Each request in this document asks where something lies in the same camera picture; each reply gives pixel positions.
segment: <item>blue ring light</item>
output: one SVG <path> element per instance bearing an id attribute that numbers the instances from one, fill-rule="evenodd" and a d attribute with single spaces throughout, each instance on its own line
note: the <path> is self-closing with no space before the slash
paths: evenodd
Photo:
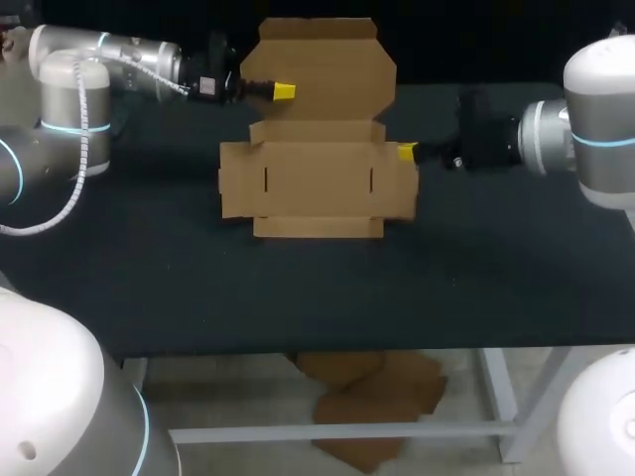
<path id="1" fill-rule="evenodd" d="M 610 149 L 613 147 L 626 147 L 626 146 L 635 145 L 635 139 L 625 139 L 623 141 L 589 141 L 587 139 L 583 139 L 582 137 L 577 136 L 573 132 L 571 132 L 571 135 L 577 142 L 580 142 L 581 144 L 584 144 L 589 147 L 599 147 L 602 149 Z"/>
<path id="2" fill-rule="evenodd" d="M 11 159 L 13 159 L 13 162 L 16 165 L 16 169 L 18 169 L 18 192 L 16 193 L 16 197 L 9 202 L 10 205 L 13 205 L 16 201 L 18 201 L 18 198 L 20 198 L 20 195 L 22 194 L 22 188 L 24 188 L 24 175 L 22 174 L 22 166 L 20 166 L 18 156 L 15 152 L 13 152 L 13 149 L 9 147 L 9 144 L 0 139 L 0 146 L 4 147 L 7 150 L 7 152 L 11 156 Z"/>

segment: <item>cardboard box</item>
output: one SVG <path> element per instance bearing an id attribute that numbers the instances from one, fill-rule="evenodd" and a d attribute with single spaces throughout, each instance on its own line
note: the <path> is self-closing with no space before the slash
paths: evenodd
<path id="1" fill-rule="evenodd" d="M 373 120 L 394 100 L 396 67 L 369 19 L 268 19 L 242 64 L 248 80 L 297 87 L 256 102 L 250 142 L 220 147 L 223 218 L 253 217 L 254 235 L 379 238 L 384 218 L 413 219 L 414 162 Z"/>

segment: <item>table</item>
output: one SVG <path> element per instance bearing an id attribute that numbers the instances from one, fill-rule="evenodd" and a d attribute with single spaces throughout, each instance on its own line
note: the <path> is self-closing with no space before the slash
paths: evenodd
<path id="1" fill-rule="evenodd" d="M 561 95 L 545 84 L 490 89 L 495 108 L 517 113 Z M 450 133 L 455 94 L 451 85 L 400 88 L 384 115 L 389 138 Z M 346 425 L 336 436 L 318 426 L 175 430 L 176 442 L 500 434 L 503 459 L 516 462 L 579 370 L 571 346 L 635 341 L 632 230 L 623 213 L 586 202 L 573 175 L 467 177 L 430 165 L 417 221 L 389 226 L 381 241 L 258 240 L 249 222 L 219 218 L 215 173 L 219 140 L 246 139 L 255 119 L 243 107 L 145 107 L 110 173 L 88 183 L 63 225 L 0 241 L 2 270 L 120 358 L 484 348 L 497 421 Z M 68 193 L 28 197 L 0 219 L 41 221 Z M 565 346 L 519 413 L 499 349 L 516 346 Z"/>

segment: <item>cardboard flap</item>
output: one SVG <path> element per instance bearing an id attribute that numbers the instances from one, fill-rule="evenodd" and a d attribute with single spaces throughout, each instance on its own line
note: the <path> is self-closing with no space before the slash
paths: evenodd
<path id="1" fill-rule="evenodd" d="M 370 20 L 267 20 L 242 75 L 294 84 L 296 97 L 252 103 L 266 119 L 372 120 L 393 102 L 397 78 L 374 30 Z"/>
<path id="2" fill-rule="evenodd" d="M 414 217 L 418 173 L 397 144 L 221 144 L 223 217 Z"/>
<path id="3" fill-rule="evenodd" d="M 386 127 L 375 121 L 261 121 L 249 126 L 252 145 L 263 142 L 386 141 Z"/>
<path id="4" fill-rule="evenodd" d="M 253 160 L 253 148 L 247 142 L 220 144 L 218 191 L 222 217 L 254 216 L 254 201 L 263 189 L 262 165 Z"/>
<path id="5" fill-rule="evenodd" d="M 369 18 L 268 18 L 259 29 L 261 40 L 346 40 L 375 38 Z"/>

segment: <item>white cable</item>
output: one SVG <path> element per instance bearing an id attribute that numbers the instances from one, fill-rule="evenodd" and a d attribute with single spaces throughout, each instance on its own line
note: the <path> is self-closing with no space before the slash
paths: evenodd
<path id="1" fill-rule="evenodd" d="M 186 88 L 180 86 L 179 84 L 176 84 L 175 82 L 165 79 L 164 77 L 156 74 L 150 69 L 147 69 L 143 65 L 138 64 L 132 59 L 102 53 L 97 54 L 97 56 L 105 60 L 113 60 L 134 67 L 144 74 L 149 75 L 156 81 L 161 82 L 178 94 L 182 94 L 183 96 L 187 96 L 189 94 L 189 91 Z M 12 228 L 10 226 L 0 225 L 0 234 L 2 235 L 31 236 L 42 233 L 43 231 L 47 231 L 60 224 L 60 222 L 62 222 L 72 212 L 72 210 L 75 208 L 75 205 L 77 204 L 77 201 L 79 200 L 84 181 L 86 180 L 86 169 L 88 168 L 88 104 L 86 101 L 86 88 L 83 82 L 83 77 L 81 76 L 81 66 L 79 60 L 75 61 L 72 64 L 72 71 L 75 75 L 75 81 L 77 83 L 77 89 L 79 91 L 79 120 L 81 123 L 81 150 L 79 152 L 79 172 L 77 173 L 75 188 L 72 191 L 72 195 L 68 199 L 68 202 L 66 203 L 62 211 L 60 211 L 60 213 L 51 218 L 49 221 L 46 221 L 40 225 L 29 226 L 27 228 Z"/>
<path id="2" fill-rule="evenodd" d="M 86 88 L 83 82 L 83 77 L 81 75 L 81 66 L 79 63 L 79 59 L 73 62 L 72 72 L 74 73 L 75 81 L 77 83 L 77 89 L 79 91 L 79 120 L 81 123 L 79 172 L 77 173 L 77 179 L 75 181 L 75 187 L 72 191 L 72 194 L 60 213 L 51 218 L 49 221 L 45 221 L 40 225 L 29 226 L 27 228 L 12 228 L 10 226 L 0 225 L 0 234 L 9 236 L 31 236 L 42 233 L 43 231 L 47 231 L 58 225 L 62 220 L 64 220 L 72 212 L 72 210 L 75 208 L 75 205 L 77 204 L 77 201 L 79 200 L 79 196 L 81 195 L 83 184 L 86 179 L 86 169 L 88 168 L 89 134 Z"/>

